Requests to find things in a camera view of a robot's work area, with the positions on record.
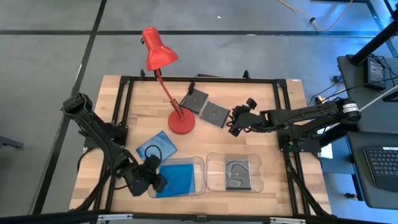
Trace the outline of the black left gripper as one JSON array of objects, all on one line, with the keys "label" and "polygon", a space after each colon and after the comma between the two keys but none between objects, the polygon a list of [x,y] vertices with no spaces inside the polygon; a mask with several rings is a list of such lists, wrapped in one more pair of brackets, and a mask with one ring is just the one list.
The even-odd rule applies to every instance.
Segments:
[{"label": "black left gripper", "polygon": [[152,184],[156,192],[163,192],[167,185],[167,180],[161,174],[155,175],[155,171],[144,166],[130,167],[124,173],[127,187],[133,197],[142,195]]}]

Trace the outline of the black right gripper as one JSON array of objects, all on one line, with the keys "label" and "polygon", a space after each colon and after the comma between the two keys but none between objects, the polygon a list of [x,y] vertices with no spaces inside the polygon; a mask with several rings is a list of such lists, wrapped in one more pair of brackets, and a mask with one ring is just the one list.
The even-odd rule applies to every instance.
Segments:
[{"label": "black right gripper", "polygon": [[262,114],[254,114],[250,112],[248,106],[236,106],[233,108],[231,116],[231,124],[228,125],[228,132],[234,137],[238,137],[241,131],[246,133],[256,132],[265,133],[267,128],[267,120]]}]

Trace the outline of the black jewel case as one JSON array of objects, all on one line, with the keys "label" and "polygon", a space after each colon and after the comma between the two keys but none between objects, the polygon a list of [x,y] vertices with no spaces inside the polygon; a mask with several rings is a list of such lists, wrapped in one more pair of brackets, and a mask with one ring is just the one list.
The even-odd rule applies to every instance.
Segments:
[{"label": "black jewel case", "polygon": [[200,114],[201,109],[208,99],[208,94],[200,90],[189,91],[180,102],[180,107],[190,110],[195,114]]},{"label": "black jewel case", "polygon": [[201,112],[200,119],[219,128],[223,128],[229,113],[229,109],[208,101]]},{"label": "black jewel case", "polygon": [[225,160],[226,190],[251,190],[251,174],[248,160]]}]

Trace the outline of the clear plastic bin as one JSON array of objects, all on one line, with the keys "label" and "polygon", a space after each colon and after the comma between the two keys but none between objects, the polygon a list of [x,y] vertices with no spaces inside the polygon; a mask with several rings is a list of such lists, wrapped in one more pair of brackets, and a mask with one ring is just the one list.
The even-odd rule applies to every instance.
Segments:
[{"label": "clear plastic bin", "polygon": [[186,197],[204,194],[205,162],[201,157],[168,159],[158,168],[167,185],[161,193],[148,190],[151,198]]},{"label": "clear plastic bin", "polygon": [[[227,159],[249,161],[251,190],[226,190],[224,167]],[[206,187],[214,192],[261,192],[264,188],[261,158],[257,154],[208,154],[206,158]]]}]

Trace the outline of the black rig beam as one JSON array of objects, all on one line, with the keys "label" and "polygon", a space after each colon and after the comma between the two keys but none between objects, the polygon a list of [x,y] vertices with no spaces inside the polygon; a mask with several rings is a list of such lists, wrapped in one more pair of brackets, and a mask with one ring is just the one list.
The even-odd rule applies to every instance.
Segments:
[{"label": "black rig beam", "polygon": [[36,215],[23,215],[13,217],[0,217],[0,224],[79,224],[97,221],[113,220],[180,220],[193,221],[197,223],[207,222],[264,222],[267,224],[387,224],[382,222],[369,222],[337,218],[335,216],[316,215],[294,215],[291,217],[273,216],[245,216],[245,215],[182,215],[182,214],[161,214],[161,213],[113,213],[107,210],[90,210],[60,213],[45,213]]}]

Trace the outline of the white paper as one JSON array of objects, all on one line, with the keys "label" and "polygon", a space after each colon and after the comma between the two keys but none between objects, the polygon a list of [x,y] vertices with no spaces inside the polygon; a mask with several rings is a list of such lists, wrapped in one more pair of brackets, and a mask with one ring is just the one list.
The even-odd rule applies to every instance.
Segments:
[{"label": "white paper", "polygon": [[332,159],[333,158],[332,144],[328,144],[322,147],[321,151],[318,153],[318,156],[324,159]]}]

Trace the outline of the red desk lamp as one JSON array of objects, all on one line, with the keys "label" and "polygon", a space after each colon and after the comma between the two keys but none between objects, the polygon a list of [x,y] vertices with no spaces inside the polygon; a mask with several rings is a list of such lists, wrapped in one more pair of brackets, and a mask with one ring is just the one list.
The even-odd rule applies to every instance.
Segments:
[{"label": "red desk lamp", "polygon": [[195,126],[195,117],[190,110],[181,108],[175,98],[172,97],[164,84],[161,71],[161,68],[177,61],[178,55],[170,47],[164,45],[159,31],[155,27],[146,27],[142,31],[142,39],[147,48],[147,70],[153,71],[155,79],[164,90],[174,109],[168,117],[169,129],[175,134],[188,134]]}]

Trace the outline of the dark keyboard tray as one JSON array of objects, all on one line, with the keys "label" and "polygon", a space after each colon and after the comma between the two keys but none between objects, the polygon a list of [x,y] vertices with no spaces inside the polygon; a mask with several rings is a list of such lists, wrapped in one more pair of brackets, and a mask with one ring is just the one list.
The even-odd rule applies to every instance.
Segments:
[{"label": "dark keyboard tray", "polygon": [[359,183],[359,198],[371,208],[398,210],[398,192],[379,189],[374,185],[364,147],[398,147],[398,134],[349,132],[346,136]]}]

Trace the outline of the grey side desk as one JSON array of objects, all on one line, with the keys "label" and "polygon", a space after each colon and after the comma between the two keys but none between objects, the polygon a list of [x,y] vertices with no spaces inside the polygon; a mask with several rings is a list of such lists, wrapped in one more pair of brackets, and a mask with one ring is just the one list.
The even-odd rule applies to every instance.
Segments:
[{"label": "grey side desk", "polygon": [[348,98],[361,109],[358,130],[367,133],[398,134],[398,101],[387,102],[378,91],[366,88],[364,65],[353,65],[347,56],[337,58]]}]

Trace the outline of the black power brick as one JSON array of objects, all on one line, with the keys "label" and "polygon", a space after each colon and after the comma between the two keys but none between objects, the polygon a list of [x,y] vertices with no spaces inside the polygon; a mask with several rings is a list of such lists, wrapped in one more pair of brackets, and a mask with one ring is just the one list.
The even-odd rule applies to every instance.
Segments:
[{"label": "black power brick", "polygon": [[366,88],[376,91],[385,90],[385,74],[385,68],[377,58],[368,57],[364,61],[364,86]]}]

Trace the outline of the black keyboard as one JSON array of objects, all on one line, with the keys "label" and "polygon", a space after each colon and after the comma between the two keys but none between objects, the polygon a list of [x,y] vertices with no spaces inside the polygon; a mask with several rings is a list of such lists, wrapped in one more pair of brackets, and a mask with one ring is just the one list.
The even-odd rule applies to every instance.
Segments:
[{"label": "black keyboard", "polygon": [[364,147],[363,151],[374,185],[398,192],[398,147]]}]

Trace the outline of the dark grey furniture foot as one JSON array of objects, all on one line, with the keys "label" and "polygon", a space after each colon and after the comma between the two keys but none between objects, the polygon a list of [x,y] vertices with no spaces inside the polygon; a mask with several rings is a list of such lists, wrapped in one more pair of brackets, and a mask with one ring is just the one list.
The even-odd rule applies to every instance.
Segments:
[{"label": "dark grey furniture foot", "polygon": [[4,136],[0,136],[0,149],[3,146],[10,146],[16,149],[22,149],[24,147],[24,143],[6,138]]}]

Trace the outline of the black rig pole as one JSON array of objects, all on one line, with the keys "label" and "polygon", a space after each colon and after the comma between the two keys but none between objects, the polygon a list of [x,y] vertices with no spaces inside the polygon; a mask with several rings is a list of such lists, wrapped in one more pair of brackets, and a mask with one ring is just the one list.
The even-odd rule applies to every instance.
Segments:
[{"label": "black rig pole", "polygon": [[362,63],[371,53],[387,42],[396,32],[398,32],[398,18],[394,19],[386,28],[380,31],[378,35],[353,55],[349,61],[355,65]]}]

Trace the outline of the black aluminium table frame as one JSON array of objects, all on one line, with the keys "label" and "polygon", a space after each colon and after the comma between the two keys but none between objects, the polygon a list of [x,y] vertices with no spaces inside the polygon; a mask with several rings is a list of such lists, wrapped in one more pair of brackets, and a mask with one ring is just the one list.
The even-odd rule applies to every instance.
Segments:
[{"label": "black aluminium table frame", "polygon": [[[168,116],[173,108],[164,90],[153,75],[133,82],[131,102],[127,114],[126,148],[134,156],[136,147],[153,135],[165,131],[178,151],[171,158],[201,157],[206,162],[210,153],[257,154],[261,158],[264,188],[259,193],[211,191],[194,196],[151,198],[146,192],[133,197],[128,189],[116,190],[111,204],[112,212],[145,214],[188,215],[244,215],[292,216],[292,201],[285,170],[284,156],[278,149],[276,132],[268,134],[244,133],[238,137],[220,129],[195,115],[195,127],[186,135],[178,135],[168,128]],[[198,77],[195,87],[209,94],[209,100],[225,108],[241,105],[248,98],[258,103],[255,112],[276,108],[276,101],[285,108],[283,89],[279,86],[279,99],[275,100],[274,86],[266,79]]]}]

